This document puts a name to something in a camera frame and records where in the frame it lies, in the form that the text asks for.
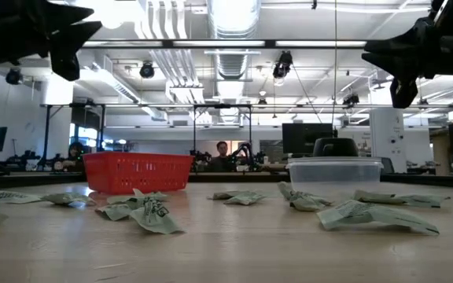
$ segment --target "table surface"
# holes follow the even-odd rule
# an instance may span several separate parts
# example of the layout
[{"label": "table surface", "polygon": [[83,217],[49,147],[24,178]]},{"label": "table surface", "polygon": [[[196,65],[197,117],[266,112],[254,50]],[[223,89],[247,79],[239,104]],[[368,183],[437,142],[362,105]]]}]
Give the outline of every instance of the table surface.
[{"label": "table surface", "polygon": [[[250,207],[207,200],[214,192],[259,190]],[[409,208],[435,224],[438,237],[366,224],[325,231],[313,212],[294,211],[276,184],[189,184],[165,205],[185,233],[145,232],[133,220],[111,222],[95,207],[39,202],[2,204],[0,282],[453,282],[453,189],[381,183],[392,193],[450,196],[441,209]],[[86,184],[9,189],[75,191]],[[320,192],[341,201],[347,188]]]}]

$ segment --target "red plastic basket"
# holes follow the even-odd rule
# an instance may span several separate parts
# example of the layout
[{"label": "red plastic basket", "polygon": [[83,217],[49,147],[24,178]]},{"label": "red plastic basket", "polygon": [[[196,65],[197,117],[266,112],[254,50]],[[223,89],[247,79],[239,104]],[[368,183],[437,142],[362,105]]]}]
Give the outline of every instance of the red plastic basket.
[{"label": "red plastic basket", "polygon": [[152,153],[83,155],[90,189],[107,194],[132,194],[184,189],[193,156]]}]

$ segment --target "black chair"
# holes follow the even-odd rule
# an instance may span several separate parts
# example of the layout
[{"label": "black chair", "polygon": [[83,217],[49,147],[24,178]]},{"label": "black chair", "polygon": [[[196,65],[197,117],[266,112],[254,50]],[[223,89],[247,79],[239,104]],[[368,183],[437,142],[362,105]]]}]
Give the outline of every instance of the black chair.
[{"label": "black chair", "polygon": [[315,141],[314,157],[321,156],[359,156],[359,152],[351,138],[320,138]]},{"label": "black chair", "polygon": [[394,174],[394,166],[388,157],[381,157],[381,162],[384,168],[381,169],[381,175]]}]

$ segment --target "plastic lid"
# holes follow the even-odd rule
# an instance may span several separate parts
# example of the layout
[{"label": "plastic lid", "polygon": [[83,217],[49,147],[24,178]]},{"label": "plastic lid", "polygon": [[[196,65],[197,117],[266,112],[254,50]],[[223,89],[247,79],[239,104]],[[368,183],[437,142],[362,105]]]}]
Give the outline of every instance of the plastic lid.
[{"label": "plastic lid", "polygon": [[380,158],[377,157],[307,157],[307,158],[295,158],[288,160],[288,166],[290,168],[293,165],[306,165],[306,166],[318,166],[318,165],[374,165],[382,166]]}]

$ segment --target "clear plastic container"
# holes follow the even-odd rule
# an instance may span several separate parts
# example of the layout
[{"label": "clear plastic container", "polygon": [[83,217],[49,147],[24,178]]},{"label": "clear plastic container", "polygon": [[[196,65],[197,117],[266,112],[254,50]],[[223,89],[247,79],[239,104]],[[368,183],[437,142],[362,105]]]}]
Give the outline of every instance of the clear plastic container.
[{"label": "clear plastic container", "polygon": [[313,157],[289,160],[293,188],[321,193],[333,187],[369,189],[381,179],[382,162],[366,157]]}]

